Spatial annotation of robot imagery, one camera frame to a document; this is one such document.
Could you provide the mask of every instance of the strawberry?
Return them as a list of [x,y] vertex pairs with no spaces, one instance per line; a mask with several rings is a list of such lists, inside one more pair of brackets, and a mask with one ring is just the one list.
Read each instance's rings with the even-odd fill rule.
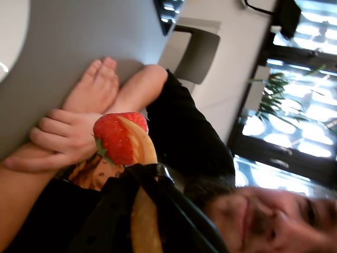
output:
[[114,164],[132,165],[134,163],[130,132],[120,117],[139,125],[146,133],[146,119],[141,113],[116,113],[102,116],[94,125],[94,135],[98,153]]

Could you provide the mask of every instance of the gray chair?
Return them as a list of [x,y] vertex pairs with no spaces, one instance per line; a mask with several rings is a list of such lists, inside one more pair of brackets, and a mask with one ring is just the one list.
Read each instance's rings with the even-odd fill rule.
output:
[[201,29],[180,25],[174,30],[192,35],[174,75],[178,79],[201,84],[211,68],[220,37]]

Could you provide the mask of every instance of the hair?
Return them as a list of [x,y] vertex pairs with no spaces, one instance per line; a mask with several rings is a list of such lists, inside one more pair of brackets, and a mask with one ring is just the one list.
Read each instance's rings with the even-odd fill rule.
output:
[[186,182],[184,194],[201,210],[217,197],[235,190],[234,177],[202,176]]

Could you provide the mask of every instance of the hand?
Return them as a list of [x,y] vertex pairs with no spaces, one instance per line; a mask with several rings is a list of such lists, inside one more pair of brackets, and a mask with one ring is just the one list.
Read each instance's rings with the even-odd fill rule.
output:
[[96,151],[93,126],[98,113],[71,113],[53,110],[42,118],[30,133],[31,141],[41,148],[55,151],[44,158],[13,155],[4,161],[12,170],[41,172],[58,170],[90,158]]

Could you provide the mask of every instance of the child's foot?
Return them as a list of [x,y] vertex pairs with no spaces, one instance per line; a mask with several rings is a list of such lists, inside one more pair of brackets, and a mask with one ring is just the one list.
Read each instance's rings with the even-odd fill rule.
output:
[[104,113],[118,94],[117,63],[107,57],[94,61],[67,97],[62,109],[75,113]]

